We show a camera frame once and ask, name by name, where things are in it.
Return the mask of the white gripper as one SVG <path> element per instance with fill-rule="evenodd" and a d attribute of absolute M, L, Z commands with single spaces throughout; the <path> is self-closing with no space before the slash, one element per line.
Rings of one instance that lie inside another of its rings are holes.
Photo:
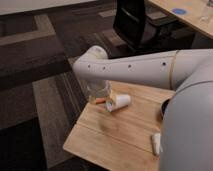
<path fill-rule="evenodd" d="M 89 92 L 89 103 L 91 104 L 96 104 L 96 98 L 105 98 L 108 95 L 109 100 L 116 101 L 116 93 L 111 91 L 110 84 L 106 80 L 88 82 L 87 89 Z"/>

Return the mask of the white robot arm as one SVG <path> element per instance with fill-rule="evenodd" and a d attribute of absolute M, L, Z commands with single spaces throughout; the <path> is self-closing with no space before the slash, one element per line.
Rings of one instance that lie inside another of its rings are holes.
<path fill-rule="evenodd" d="M 73 63 L 90 95 L 113 111 L 111 81 L 168 91 L 159 171 L 213 171 L 213 48 L 177 49 L 110 58 L 91 46 Z"/>

